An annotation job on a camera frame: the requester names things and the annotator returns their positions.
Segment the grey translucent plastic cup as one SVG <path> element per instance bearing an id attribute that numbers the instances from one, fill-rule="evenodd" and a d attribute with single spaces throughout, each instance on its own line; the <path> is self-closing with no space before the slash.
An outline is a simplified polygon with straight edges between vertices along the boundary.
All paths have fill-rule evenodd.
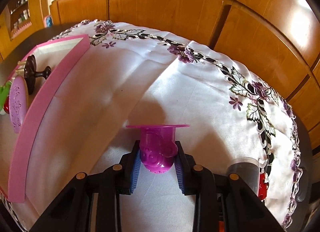
<path id="1" fill-rule="evenodd" d="M 234 159 L 229 164 L 226 174 L 237 174 L 252 189 L 252 191 L 258 195 L 259 171 L 259 163 L 256 159 L 250 157 L 241 157 Z"/>

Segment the brown studded round stand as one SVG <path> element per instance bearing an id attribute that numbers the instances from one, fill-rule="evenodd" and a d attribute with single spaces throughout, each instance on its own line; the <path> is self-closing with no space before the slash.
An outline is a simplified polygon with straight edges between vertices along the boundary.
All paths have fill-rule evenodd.
<path id="1" fill-rule="evenodd" d="M 28 94 L 32 95 L 35 89 L 35 82 L 37 77 L 47 79 L 52 72 L 50 66 L 46 66 L 43 71 L 37 71 L 36 57 L 34 55 L 28 56 L 24 67 L 24 80 L 27 84 Z"/>

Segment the wooden wall cabinet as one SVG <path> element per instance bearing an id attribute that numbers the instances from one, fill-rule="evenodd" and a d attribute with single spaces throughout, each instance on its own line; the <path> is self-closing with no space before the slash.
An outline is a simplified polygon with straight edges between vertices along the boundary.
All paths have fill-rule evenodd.
<path id="1" fill-rule="evenodd" d="M 170 31 L 245 64 L 293 106 L 319 155 L 319 19 L 306 0 L 29 0 L 34 28 L 109 19 Z"/>

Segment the white floral embroidered tablecloth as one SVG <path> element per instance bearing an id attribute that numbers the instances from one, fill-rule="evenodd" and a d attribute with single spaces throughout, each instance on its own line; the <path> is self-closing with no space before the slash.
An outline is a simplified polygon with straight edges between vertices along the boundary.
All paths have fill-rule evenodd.
<path id="1" fill-rule="evenodd" d="M 74 66 L 55 91 L 31 151 L 23 203 L 5 202 L 28 231 L 78 172 L 115 164 L 139 138 L 138 125 L 178 125 L 186 153 L 213 173 L 250 157 L 269 187 L 265 205 L 293 227 L 301 176 L 292 107 L 240 62 L 170 32 L 89 21 L 35 47 L 38 70 Z"/>

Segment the red puzzle piece K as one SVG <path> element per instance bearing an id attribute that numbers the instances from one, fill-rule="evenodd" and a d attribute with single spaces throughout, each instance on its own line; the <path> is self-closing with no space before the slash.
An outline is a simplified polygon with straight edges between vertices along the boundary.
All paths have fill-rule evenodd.
<path id="1" fill-rule="evenodd" d="M 258 198 L 263 201 L 267 196 L 269 183 L 266 182 L 265 174 L 262 173 L 259 176 L 259 189 L 258 189 Z"/>

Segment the red lipstick tube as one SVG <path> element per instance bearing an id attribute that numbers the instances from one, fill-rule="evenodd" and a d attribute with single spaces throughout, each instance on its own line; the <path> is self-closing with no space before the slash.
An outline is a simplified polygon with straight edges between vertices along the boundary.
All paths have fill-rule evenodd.
<path id="1" fill-rule="evenodd" d="M 9 104 L 8 104 L 8 103 L 4 104 L 3 109 L 4 109 L 4 111 L 6 112 L 6 114 L 9 114 L 9 113 L 10 113 Z"/>

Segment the pink blue flat item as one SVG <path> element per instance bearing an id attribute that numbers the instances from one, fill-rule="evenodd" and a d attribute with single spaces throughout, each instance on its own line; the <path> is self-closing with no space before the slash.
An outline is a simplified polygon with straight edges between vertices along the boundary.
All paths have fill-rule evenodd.
<path id="1" fill-rule="evenodd" d="M 53 25 L 53 20 L 51 15 L 48 15 L 44 18 L 44 27 L 45 28 L 49 28 Z"/>

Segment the green plastic clip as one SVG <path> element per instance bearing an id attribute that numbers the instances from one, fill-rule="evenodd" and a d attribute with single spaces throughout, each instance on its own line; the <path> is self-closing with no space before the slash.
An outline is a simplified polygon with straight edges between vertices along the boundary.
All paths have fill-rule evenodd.
<path id="1" fill-rule="evenodd" d="M 1 112 L 4 110 L 3 106 L 5 104 L 5 101 L 9 95 L 10 88 L 11 88 L 12 82 L 7 81 L 4 85 L 0 86 L 0 110 Z"/>

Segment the pink shallow box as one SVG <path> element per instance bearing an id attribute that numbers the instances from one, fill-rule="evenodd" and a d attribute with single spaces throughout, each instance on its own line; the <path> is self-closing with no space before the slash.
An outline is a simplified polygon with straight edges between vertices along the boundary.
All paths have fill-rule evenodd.
<path id="1" fill-rule="evenodd" d="M 56 91 L 89 47 L 89 36 L 77 35 L 44 42 L 29 51 L 29 55 L 35 55 L 38 67 L 43 67 L 47 60 L 51 60 L 53 70 L 33 101 L 28 101 L 27 114 L 20 132 L 17 133 L 10 161 L 8 189 L 4 194 L 8 201 L 14 203 L 25 201 L 29 158 L 37 131 Z"/>

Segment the magenta plastic cup mould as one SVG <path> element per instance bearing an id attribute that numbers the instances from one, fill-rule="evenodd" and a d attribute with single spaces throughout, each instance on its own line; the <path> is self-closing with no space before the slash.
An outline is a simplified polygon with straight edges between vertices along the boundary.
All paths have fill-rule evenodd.
<path id="1" fill-rule="evenodd" d="M 140 160 L 152 173 L 167 172 L 178 154 L 175 143 L 176 129 L 189 127 L 180 125 L 127 125 L 128 129 L 140 130 Z"/>

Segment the mauve oval patterned case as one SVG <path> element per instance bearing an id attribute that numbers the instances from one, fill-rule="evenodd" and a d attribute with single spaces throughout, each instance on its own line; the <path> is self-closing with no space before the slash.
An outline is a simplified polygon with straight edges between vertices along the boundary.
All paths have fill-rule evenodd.
<path id="1" fill-rule="evenodd" d="M 21 76 L 14 78 L 9 93 L 9 115 L 15 133 L 19 133 L 29 107 L 28 88 Z"/>

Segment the wooden display shelf door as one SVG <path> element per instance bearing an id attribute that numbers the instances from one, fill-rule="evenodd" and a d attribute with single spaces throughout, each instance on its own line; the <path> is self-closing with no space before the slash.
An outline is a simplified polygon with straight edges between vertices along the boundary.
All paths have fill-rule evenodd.
<path id="1" fill-rule="evenodd" d="M 32 26 L 29 0 L 9 0 L 4 9 L 9 40 L 14 40 Z"/>

